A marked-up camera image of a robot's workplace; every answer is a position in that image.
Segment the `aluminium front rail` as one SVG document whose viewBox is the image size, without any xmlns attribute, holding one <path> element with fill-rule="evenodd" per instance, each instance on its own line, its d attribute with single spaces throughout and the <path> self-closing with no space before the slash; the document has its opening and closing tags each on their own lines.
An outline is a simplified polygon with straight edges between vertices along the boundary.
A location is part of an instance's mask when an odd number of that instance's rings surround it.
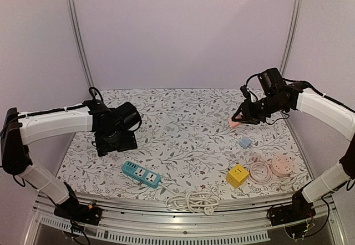
<svg viewBox="0 0 355 245">
<path fill-rule="evenodd" d="M 301 221 L 273 226 L 270 207 L 282 208 L 290 194 L 223 200 L 213 215 L 177 212 L 162 201 L 102 197 L 80 193 L 81 203 L 96 200 L 103 213 L 98 225 L 71 232 L 70 223 L 54 215 L 54 207 L 39 194 L 31 212 L 25 244 L 350 244 L 332 196 L 315 202 L 316 216 L 304 238 L 287 230 Z"/>
</svg>

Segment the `left aluminium frame post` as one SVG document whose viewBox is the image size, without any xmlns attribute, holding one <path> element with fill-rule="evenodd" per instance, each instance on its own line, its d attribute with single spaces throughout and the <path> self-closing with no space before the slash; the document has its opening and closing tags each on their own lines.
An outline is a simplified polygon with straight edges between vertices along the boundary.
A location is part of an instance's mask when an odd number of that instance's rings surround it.
<svg viewBox="0 0 355 245">
<path fill-rule="evenodd" d="M 77 47 L 79 60 L 82 66 L 82 70 L 84 73 L 85 81 L 89 88 L 94 87 L 94 80 L 93 76 L 89 67 L 89 62 L 87 58 L 87 54 L 85 52 L 85 46 L 80 30 L 79 18 L 77 15 L 77 9 L 75 5 L 75 0 L 66 0 L 68 12 L 69 12 L 69 19 L 72 25 L 72 31 L 74 35 L 75 45 Z"/>
</svg>

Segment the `aluminium frame post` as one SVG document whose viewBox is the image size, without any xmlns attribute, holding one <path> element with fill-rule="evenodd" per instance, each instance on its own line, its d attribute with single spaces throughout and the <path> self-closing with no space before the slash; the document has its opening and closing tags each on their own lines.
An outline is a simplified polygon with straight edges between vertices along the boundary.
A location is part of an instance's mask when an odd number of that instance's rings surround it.
<svg viewBox="0 0 355 245">
<path fill-rule="evenodd" d="M 74 35 L 75 45 L 77 47 L 79 60 L 82 66 L 82 70 L 84 73 L 85 81 L 89 88 L 94 87 L 94 80 L 93 76 L 89 67 L 89 62 L 87 58 L 87 54 L 85 52 L 85 46 L 80 30 L 79 18 L 77 15 L 77 9 L 75 5 L 75 0 L 66 0 L 68 12 L 69 12 L 69 19 L 72 25 L 72 31 Z"/>
<path fill-rule="evenodd" d="M 294 42 L 295 36 L 296 36 L 296 30 L 297 30 L 298 19 L 300 16 L 301 6 L 302 6 L 302 0 L 293 0 L 286 42 L 285 42 L 285 46 L 284 46 L 284 50 L 283 50 L 283 54 L 282 54 L 282 58 L 281 58 L 281 62 L 280 62 L 281 75 L 286 74 L 287 65 L 288 65 L 288 62 L 289 62 L 289 59 L 291 56 L 292 47 L 293 47 L 293 42 Z"/>
</svg>

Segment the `pink plug adapter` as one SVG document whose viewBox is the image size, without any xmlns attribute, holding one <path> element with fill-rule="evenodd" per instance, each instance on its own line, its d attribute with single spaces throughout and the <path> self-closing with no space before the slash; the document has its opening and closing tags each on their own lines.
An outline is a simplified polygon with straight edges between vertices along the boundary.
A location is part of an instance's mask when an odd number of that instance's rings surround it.
<svg viewBox="0 0 355 245">
<path fill-rule="evenodd" d="M 230 128 L 234 129 L 234 128 L 240 126 L 240 125 L 241 125 L 240 122 L 233 121 L 232 118 L 229 118 L 229 126 L 230 126 Z"/>
</svg>

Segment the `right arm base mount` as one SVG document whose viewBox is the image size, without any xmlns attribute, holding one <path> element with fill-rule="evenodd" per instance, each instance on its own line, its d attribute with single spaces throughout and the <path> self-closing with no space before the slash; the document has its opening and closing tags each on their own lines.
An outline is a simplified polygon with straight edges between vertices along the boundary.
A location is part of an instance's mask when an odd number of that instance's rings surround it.
<svg viewBox="0 0 355 245">
<path fill-rule="evenodd" d="M 289 205 L 273 205 L 267 210 L 266 217 L 272 226 L 305 220 L 316 215 L 312 203 L 293 201 Z"/>
</svg>

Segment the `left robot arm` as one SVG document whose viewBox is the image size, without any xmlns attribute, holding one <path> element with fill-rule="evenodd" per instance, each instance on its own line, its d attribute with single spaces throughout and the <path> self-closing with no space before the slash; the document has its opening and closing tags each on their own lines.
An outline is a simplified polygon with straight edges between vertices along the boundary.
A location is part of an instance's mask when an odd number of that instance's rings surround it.
<svg viewBox="0 0 355 245">
<path fill-rule="evenodd" d="M 82 206 L 65 182 L 58 180 L 49 170 L 31 160 L 28 146 L 50 137 L 76 132 L 92 132 L 98 156 L 110 152 L 137 149 L 135 132 L 142 119 L 130 102 L 109 108 L 100 91 L 89 88 L 91 99 L 73 106 L 36 112 L 7 111 L 1 130 L 1 168 L 13 177 L 20 177 L 46 194 L 71 220 L 78 219 Z"/>
</svg>

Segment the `floral table mat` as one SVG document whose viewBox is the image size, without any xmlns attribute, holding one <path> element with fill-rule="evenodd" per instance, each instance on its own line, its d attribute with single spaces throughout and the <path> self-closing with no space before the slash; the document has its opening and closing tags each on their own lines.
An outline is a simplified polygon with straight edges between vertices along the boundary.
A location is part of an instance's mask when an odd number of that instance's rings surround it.
<svg viewBox="0 0 355 245">
<path fill-rule="evenodd" d="M 238 90 L 105 90 L 102 95 L 109 107 L 127 101 L 136 106 L 143 120 L 135 132 L 138 148 L 99 157 L 93 135 L 76 134 L 57 173 L 76 192 L 162 201 L 195 190 L 229 200 L 294 192 L 311 180 L 280 114 L 267 124 L 230 128 L 229 117 L 244 99 Z M 250 148 L 239 145 L 243 137 L 252 141 Z M 275 155 L 287 155 L 296 163 L 287 177 L 272 173 Z M 125 175 L 121 167 L 126 161 L 160 175 L 158 188 Z M 233 188 L 226 175 L 237 164 L 250 174 Z"/>
</svg>

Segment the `teal power strip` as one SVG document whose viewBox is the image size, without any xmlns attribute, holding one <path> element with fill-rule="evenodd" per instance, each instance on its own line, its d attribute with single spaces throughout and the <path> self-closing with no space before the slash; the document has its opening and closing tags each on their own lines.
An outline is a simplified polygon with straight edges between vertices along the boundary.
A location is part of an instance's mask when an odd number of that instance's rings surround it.
<svg viewBox="0 0 355 245">
<path fill-rule="evenodd" d="M 126 161 L 121 167 L 122 172 L 130 178 L 133 178 L 142 184 L 145 184 L 151 188 L 158 188 L 161 182 L 161 176 L 149 171 L 138 164 L 131 161 Z"/>
</svg>

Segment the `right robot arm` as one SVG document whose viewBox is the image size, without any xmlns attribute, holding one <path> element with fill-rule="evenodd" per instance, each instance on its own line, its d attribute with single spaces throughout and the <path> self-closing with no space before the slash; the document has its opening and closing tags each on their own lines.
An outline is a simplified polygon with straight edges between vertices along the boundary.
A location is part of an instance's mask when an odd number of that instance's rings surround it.
<svg viewBox="0 0 355 245">
<path fill-rule="evenodd" d="M 314 201 L 336 192 L 350 180 L 354 180 L 354 110 L 343 103 L 317 90 L 305 80 L 285 79 L 277 68 L 270 68 L 254 75 L 262 87 L 264 97 L 259 99 L 244 84 L 240 90 L 244 101 L 231 117 L 233 123 L 258 125 L 266 123 L 272 114 L 290 110 L 299 111 L 324 123 L 320 138 L 312 137 L 322 145 L 336 136 L 342 145 L 339 160 L 323 171 L 312 182 L 298 190 L 292 196 L 292 203 L 287 208 L 287 216 L 298 221 L 311 213 Z"/>
</svg>

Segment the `right aluminium frame post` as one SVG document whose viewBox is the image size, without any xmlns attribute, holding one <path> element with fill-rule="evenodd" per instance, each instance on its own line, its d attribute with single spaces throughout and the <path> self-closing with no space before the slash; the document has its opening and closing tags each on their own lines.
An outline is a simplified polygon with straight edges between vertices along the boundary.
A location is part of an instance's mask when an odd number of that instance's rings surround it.
<svg viewBox="0 0 355 245">
<path fill-rule="evenodd" d="M 284 50 L 283 50 L 283 54 L 282 54 L 282 58 L 281 58 L 281 62 L 280 62 L 281 75 L 286 74 L 287 65 L 288 65 L 288 62 L 289 62 L 289 59 L 291 56 L 292 47 L 293 47 L 293 42 L 294 42 L 295 36 L 296 36 L 296 30 L 297 30 L 298 19 L 300 16 L 301 6 L 302 6 L 302 0 L 293 0 L 286 42 L 285 42 L 285 46 L 284 46 Z"/>
</svg>

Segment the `blue plug adapter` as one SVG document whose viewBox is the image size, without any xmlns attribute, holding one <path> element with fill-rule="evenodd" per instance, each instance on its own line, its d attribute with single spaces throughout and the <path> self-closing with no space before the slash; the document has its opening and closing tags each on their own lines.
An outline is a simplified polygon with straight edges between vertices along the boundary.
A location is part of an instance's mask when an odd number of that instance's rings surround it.
<svg viewBox="0 0 355 245">
<path fill-rule="evenodd" d="M 252 141 L 247 137 L 243 137 L 242 139 L 239 140 L 239 145 L 242 148 L 247 149 L 252 146 Z"/>
</svg>

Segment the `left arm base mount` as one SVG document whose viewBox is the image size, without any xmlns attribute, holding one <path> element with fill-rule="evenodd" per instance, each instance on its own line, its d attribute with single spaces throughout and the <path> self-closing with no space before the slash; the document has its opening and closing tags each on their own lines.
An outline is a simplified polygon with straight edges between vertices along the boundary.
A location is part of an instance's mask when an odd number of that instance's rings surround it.
<svg viewBox="0 0 355 245">
<path fill-rule="evenodd" d="M 99 224 L 102 213 L 103 210 L 97 206 L 83 205 L 71 200 L 56 205 L 54 210 L 54 215 L 58 217 L 94 226 Z"/>
</svg>

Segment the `yellow cube socket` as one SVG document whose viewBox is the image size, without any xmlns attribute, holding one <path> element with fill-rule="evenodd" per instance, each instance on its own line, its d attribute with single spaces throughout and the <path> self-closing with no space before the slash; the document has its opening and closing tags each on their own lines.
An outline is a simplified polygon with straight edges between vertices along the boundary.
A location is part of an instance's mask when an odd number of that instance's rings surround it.
<svg viewBox="0 0 355 245">
<path fill-rule="evenodd" d="M 249 177 L 249 172 L 240 164 L 237 164 L 226 175 L 226 181 L 233 187 L 240 187 Z"/>
</svg>

